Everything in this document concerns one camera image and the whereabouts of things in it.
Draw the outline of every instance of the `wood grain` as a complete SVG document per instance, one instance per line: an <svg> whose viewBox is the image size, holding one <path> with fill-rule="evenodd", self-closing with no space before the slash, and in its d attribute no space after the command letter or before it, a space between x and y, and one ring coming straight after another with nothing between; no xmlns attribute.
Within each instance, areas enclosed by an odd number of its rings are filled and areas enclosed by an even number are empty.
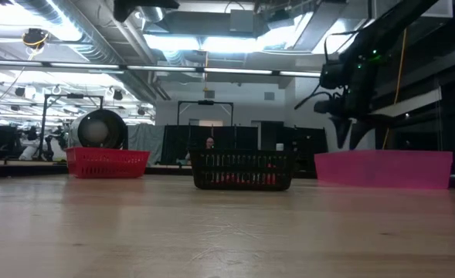
<svg viewBox="0 0 455 278"><path fill-rule="evenodd" d="M455 191L0 179L0 277L455 277Z"/></svg>

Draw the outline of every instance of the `ceiling vent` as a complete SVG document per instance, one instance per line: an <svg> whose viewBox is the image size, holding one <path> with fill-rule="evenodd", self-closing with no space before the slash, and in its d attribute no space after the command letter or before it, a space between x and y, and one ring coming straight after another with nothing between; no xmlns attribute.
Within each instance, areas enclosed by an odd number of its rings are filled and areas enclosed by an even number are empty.
<svg viewBox="0 0 455 278"><path fill-rule="evenodd" d="M265 100L275 100L274 92L265 92Z"/></svg>
<svg viewBox="0 0 455 278"><path fill-rule="evenodd" d="M214 90L206 90L205 91L205 98L206 99L214 99L215 98L215 91Z"/></svg>

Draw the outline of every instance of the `white wall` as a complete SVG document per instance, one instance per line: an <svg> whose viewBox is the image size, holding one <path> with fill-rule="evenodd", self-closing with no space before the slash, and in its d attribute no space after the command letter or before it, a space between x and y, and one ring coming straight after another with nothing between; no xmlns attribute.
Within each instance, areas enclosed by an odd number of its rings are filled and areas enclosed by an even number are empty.
<svg viewBox="0 0 455 278"><path fill-rule="evenodd" d="M337 135L334 124L330 121L328 114L318 114L313 111L314 105L319 100L327 100L325 95L316 96L306 102L298 110L294 110L296 104L307 97L314 88L318 85L318 79L315 78L295 78L286 88L286 103L285 103L285 125L287 127L306 128L324 128L327 133L328 150L333 151L348 151L349 150L349 135L342 149L337 146ZM361 140L356 148L357 150L375 149L375 131L368 132Z"/></svg>
<svg viewBox="0 0 455 278"><path fill-rule="evenodd" d="M162 87L172 100L157 102L157 125L177 123L178 100L204 100L202 83L163 83ZM216 92L214 101L234 102L234 124L250 127L253 120L284 121L285 91L277 84L210 83L208 89ZM275 100L264 100L265 92L274 92ZM230 112L229 105L223 106ZM219 105L192 104L181 114L179 124L188 124L190 119L222 120L224 125L230 125L230 115Z"/></svg>

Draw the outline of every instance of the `ceiling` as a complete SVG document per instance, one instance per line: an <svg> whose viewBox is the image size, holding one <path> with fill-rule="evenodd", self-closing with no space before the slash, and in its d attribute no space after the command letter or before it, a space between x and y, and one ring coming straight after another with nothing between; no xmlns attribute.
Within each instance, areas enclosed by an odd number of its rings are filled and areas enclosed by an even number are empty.
<svg viewBox="0 0 455 278"><path fill-rule="evenodd" d="M13 2L14 5L0 5L0 59L28 59L33 50L22 43L21 36L28 28L40 28L51 36L43 51L33 57L37 61L319 71L324 63L323 40L329 34L356 30L369 24L371 18L385 12L395 0L371 1L371 9L368 9L368 0L348 0L347 3L182 0L179 10L162 10L164 17L158 22L150 22L153 12L150 9L138 9L124 24L111 16L112 1ZM413 44L449 19L451 1L440 2L430 11L430 17L422 18L412 26L413 39L409 43ZM44 15L47 9L58 14L58 21ZM285 15L277 18L280 14L276 13L274 17L276 11L283 9L287 11ZM351 36L332 36L328 45L331 52L339 53L351 41ZM208 49L208 54L199 51L201 49ZM161 84L204 83L206 78L209 83L278 84L283 89L290 81L288 77L226 73L205 76L199 73L89 73L84 70L41 73L29 70L15 85L32 86L41 94L51 92L57 86L67 93L107 94L105 105L114 105L112 90L123 90L122 102L126 105L121 112L125 111L126 115L135 115L139 105L170 100L171 96L165 90L169 86ZM6 84L14 82L18 75L19 71L0 70L0 82L5 82L4 86L0 84L0 96L9 88ZM21 99L11 88L0 101L5 102L37 103L39 99ZM67 105L93 105L86 99L64 102ZM1 109L11 111L10 107L0 104ZM26 110L40 113L34 106ZM57 114L64 110L54 105L50 112ZM152 110L147 119L153 120L153 116Z"/></svg>

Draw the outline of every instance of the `plastic basket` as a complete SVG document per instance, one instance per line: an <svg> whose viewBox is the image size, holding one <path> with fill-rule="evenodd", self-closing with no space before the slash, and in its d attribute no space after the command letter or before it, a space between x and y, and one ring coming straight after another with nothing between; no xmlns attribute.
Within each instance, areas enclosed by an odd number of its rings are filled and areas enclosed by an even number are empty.
<svg viewBox="0 0 455 278"><path fill-rule="evenodd" d="M138 178L144 174L149 155L149 151L98 147L66 150L69 172L77 178Z"/></svg>
<svg viewBox="0 0 455 278"><path fill-rule="evenodd" d="M293 177L293 152L213 149L189 153L200 189L283 191Z"/></svg>

